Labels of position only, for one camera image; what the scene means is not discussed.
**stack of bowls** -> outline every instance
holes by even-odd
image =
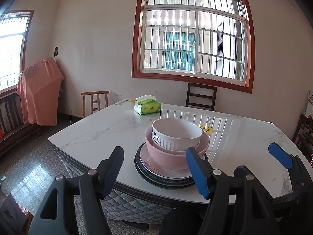
[[[187,169],[186,151],[194,147],[202,157],[210,141],[202,129],[176,118],[162,118],[153,122],[145,132],[149,154],[159,165],[168,169]]]

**person's leg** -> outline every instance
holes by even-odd
[[[159,235],[197,235],[201,224],[199,213],[175,209],[163,219]]]

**stack of plates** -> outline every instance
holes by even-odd
[[[172,170],[156,163],[150,156],[146,143],[139,147],[135,155],[135,167],[143,179],[161,188],[182,189],[194,184],[189,169]]]

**marble table top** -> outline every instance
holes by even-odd
[[[237,166],[246,165],[273,198],[291,193],[292,187],[287,169],[268,152],[271,142],[278,143],[288,154],[298,155],[313,178],[313,168],[304,155],[274,124],[190,107],[162,104],[161,113],[141,116],[134,111],[134,103],[126,99],[61,130],[49,141],[87,168],[97,168],[115,146],[121,146],[125,159],[116,183],[147,195],[208,203],[195,185],[167,190],[148,183],[138,174],[134,166],[135,153],[145,142],[145,130],[160,117],[180,118],[212,127],[214,132],[209,135],[210,146],[206,152],[212,167],[232,176]],[[229,203],[235,203],[234,195],[230,196]]]

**white wall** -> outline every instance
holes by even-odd
[[[54,20],[60,0],[15,0],[9,10],[35,10],[26,43],[25,68],[50,54]]]
[[[187,83],[132,79],[137,0],[60,0],[51,46],[65,77],[60,112],[81,116],[80,92],[110,90],[109,104],[151,94],[184,105]],[[218,88],[216,111],[276,124],[291,137],[306,105],[313,30],[293,0],[249,0],[255,29],[252,94]]]

